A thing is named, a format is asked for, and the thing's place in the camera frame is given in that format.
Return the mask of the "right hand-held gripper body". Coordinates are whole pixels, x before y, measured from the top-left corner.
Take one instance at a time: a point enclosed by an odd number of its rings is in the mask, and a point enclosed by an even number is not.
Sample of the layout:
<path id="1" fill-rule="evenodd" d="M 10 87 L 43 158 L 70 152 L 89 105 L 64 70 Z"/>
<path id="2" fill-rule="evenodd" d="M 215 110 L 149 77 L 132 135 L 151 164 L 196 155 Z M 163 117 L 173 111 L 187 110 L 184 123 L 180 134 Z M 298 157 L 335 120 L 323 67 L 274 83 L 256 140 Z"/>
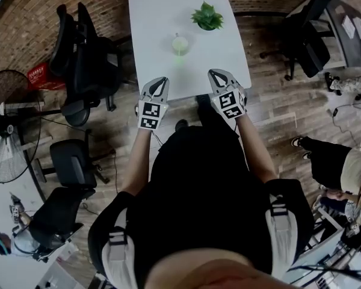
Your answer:
<path id="1" fill-rule="evenodd" d="M 242 88 L 234 88 L 214 96 L 212 101 L 219 113 L 227 120 L 236 119 L 247 113 L 247 94 Z"/>

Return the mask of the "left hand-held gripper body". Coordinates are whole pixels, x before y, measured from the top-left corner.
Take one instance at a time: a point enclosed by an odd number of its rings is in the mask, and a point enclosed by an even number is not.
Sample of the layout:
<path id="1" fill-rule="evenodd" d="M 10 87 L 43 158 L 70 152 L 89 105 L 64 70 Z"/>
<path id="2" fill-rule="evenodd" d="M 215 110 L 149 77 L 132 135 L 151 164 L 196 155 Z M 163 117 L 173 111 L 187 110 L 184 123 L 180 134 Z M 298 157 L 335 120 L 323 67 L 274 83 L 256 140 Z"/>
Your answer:
<path id="1" fill-rule="evenodd" d="M 141 129 L 158 129 L 167 109 L 166 96 L 141 95 L 137 105 L 137 126 Z"/>

